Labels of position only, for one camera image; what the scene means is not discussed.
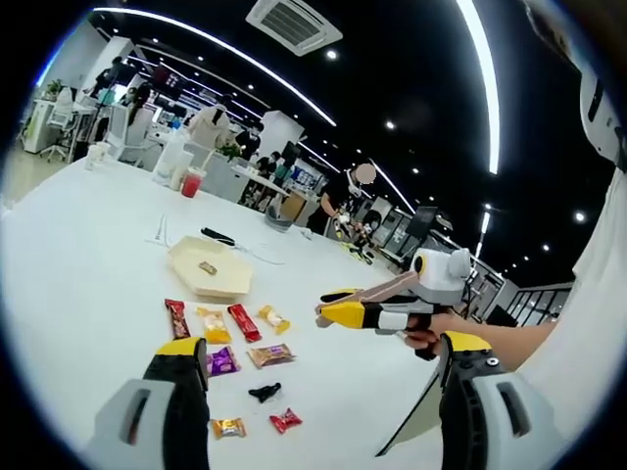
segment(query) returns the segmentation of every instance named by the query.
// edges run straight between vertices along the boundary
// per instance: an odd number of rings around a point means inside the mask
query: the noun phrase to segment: purple candy wrapper
[[[231,346],[227,346],[218,352],[207,355],[207,370],[209,371],[210,377],[231,374],[237,372],[239,369],[239,363],[235,358]]]

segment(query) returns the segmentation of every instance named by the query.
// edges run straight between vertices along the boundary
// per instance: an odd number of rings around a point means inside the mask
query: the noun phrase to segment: white pillar
[[[288,142],[298,143],[305,130],[299,123],[280,111],[268,111],[262,118],[264,132],[261,133],[262,145],[260,157],[267,157],[272,152],[283,152]]]
[[[101,71],[108,69],[111,66],[111,62],[115,57],[120,56],[125,59],[130,51],[132,51],[133,47],[133,43],[127,37],[112,37],[109,43],[107,43],[107,47],[105,47],[104,51],[100,53],[100,56],[96,59],[96,63],[92,66],[91,70],[85,77],[80,90],[78,90],[76,100],[80,101],[84,95],[82,90],[85,88],[91,88],[96,84],[96,77]]]

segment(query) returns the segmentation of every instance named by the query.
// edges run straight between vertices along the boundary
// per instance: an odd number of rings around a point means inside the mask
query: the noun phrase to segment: small black object
[[[279,390],[281,390],[281,384],[277,382],[274,385],[266,385],[260,389],[249,390],[248,393],[259,400],[259,403],[264,403],[274,397]]]
[[[200,233],[202,233],[206,237],[213,238],[217,242],[221,242],[229,247],[235,246],[235,240],[233,240],[231,237],[227,237],[226,235],[222,235],[221,233],[218,233],[211,228],[201,228]]]

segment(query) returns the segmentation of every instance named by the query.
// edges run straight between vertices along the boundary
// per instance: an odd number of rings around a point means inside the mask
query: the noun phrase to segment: yellow candy wrapper
[[[265,322],[274,328],[274,333],[280,335],[284,333],[289,327],[290,322],[279,315],[276,310],[272,307],[272,305],[266,305],[257,314],[259,318],[265,320]]]
[[[246,437],[246,428],[242,418],[236,419],[212,419],[212,428],[217,439],[228,438],[230,436]]]
[[[196,312],[203,317],[207,343],[210,345],[227,345],[231,342],[231,335],[228,334],[221,311],[207,310],[199,306],[196,308]]]

